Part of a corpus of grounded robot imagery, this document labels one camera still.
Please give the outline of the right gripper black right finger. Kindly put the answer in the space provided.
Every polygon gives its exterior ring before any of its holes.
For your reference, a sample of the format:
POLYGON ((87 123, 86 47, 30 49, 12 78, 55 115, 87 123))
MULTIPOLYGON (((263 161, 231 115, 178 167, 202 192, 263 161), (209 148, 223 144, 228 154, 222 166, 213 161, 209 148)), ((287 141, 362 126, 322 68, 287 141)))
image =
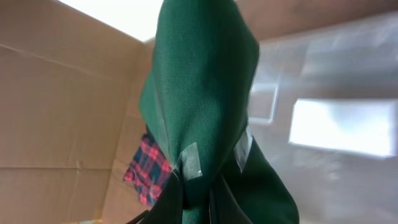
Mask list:
POLYGON ((212 224, 252 224, 238 205, 222 175, 217 176, 209 196, 212 224))

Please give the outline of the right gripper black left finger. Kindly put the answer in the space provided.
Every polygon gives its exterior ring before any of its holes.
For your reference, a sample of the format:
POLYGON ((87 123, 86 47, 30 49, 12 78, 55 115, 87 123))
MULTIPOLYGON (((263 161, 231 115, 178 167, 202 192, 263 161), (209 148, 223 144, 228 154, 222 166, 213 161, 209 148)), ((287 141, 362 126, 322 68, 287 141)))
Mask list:
POLYGON ((155 205, 126 224, 182 224, 183 183, 180 174, 171 174, 155 205))

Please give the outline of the red navy plaid shirt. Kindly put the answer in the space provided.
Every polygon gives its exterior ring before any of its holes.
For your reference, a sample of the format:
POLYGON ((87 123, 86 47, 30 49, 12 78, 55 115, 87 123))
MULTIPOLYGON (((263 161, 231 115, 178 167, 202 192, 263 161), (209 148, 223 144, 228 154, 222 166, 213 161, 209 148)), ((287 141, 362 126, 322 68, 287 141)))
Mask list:
POLYGON ((153 207, 167 184, 172 168, 150 134, 143 134, 123 181, 133 184, 138 199, 153 207))

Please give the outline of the green garment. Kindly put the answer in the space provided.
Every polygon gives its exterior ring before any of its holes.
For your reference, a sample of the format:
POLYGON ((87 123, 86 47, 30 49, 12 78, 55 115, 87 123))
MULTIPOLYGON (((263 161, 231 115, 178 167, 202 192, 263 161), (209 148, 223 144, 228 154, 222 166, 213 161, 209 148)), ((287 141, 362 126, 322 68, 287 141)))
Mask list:
POLYGON ((182 223, 211 223, 222 175, 252 223, 298 223, 298 208, 248 127, 259 45, 232 0, 166 0, 141 115, 183 183, 182 223))

